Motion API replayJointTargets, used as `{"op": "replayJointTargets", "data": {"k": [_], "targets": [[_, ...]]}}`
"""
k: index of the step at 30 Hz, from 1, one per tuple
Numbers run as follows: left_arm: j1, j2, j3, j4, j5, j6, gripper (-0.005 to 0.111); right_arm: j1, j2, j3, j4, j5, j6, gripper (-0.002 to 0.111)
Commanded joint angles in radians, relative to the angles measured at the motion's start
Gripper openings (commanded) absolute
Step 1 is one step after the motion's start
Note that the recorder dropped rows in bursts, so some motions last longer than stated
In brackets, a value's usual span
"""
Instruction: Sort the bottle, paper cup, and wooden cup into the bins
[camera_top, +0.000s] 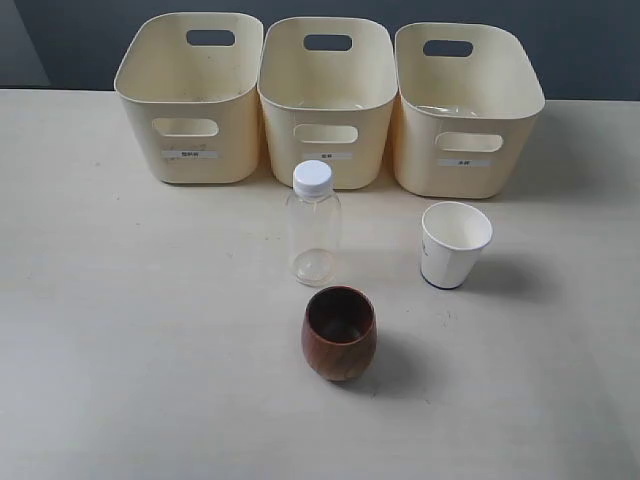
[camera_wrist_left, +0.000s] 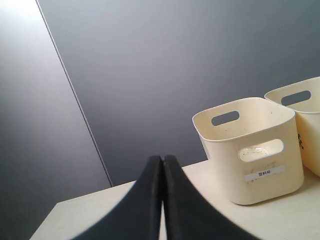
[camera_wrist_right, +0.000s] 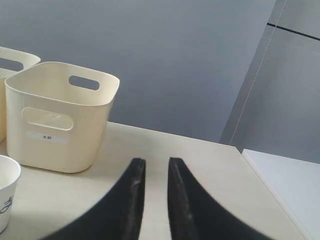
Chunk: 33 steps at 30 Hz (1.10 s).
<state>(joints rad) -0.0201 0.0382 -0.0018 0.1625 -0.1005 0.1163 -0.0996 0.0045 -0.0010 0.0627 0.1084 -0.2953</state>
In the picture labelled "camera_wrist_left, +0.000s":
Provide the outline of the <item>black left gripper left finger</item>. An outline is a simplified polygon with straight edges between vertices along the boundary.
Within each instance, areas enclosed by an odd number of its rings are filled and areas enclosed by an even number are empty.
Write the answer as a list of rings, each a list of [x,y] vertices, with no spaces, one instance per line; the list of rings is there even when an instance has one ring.
[[[79,235],[80,240],[157,240],[162,211],[163,161],[151,156],[119,203]]]

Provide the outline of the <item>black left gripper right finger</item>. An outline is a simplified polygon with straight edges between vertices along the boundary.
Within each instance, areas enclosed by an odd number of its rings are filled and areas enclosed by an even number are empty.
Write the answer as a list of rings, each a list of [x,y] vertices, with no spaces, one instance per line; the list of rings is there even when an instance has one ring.
[[[251,240],[253,235],[216,210],[194,187],[174,155],[163,161],[168,240]]]

